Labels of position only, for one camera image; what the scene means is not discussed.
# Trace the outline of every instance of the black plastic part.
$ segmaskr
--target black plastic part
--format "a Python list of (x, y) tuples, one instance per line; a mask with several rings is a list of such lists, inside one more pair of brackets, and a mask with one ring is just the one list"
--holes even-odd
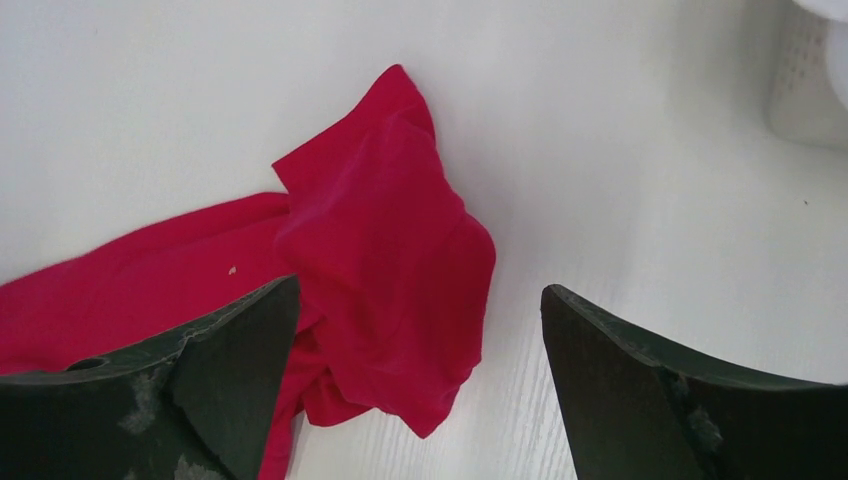
[(559, 285), (542, 325), (581, 480), (848, 479), (848, 386), (724, 362)]
[(294, 277), (65, 372), (0, 376), (0, 479), (255, 479)]

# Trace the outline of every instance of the white plastic container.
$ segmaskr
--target white plastic container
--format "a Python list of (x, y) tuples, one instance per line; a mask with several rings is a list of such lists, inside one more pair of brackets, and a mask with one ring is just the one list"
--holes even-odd
[(779, 136), (848, 150), (846, 28), (795, 4), (790, 7), (768, 112)]

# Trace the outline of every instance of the red fabric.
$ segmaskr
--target red fabric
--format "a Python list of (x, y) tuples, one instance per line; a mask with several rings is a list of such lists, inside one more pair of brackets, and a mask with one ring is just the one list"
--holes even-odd
[(285, 476), (291, 421), (371, 408), (429, 435), (480, 361), (495, 251), (444, 178), (400, 66), (274, 164), (264, 193), (152, 225), (0, 287), (0, 373), (62, 370), (296, 273), (303, 310), (260, 478)]

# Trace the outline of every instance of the crumpled fabric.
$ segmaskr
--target crumpled fabric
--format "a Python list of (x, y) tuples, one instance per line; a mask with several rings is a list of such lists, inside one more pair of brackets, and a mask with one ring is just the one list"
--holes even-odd
[(395, 65), (261, 193), (142, 228), (0, 287), (0, 374), (60, 371), (296, 274), (302, 311), (260, 479), (292, 419), (372, 408), (421, 437), (480, 362), (495, 248), (445, 179), (423, 97)]

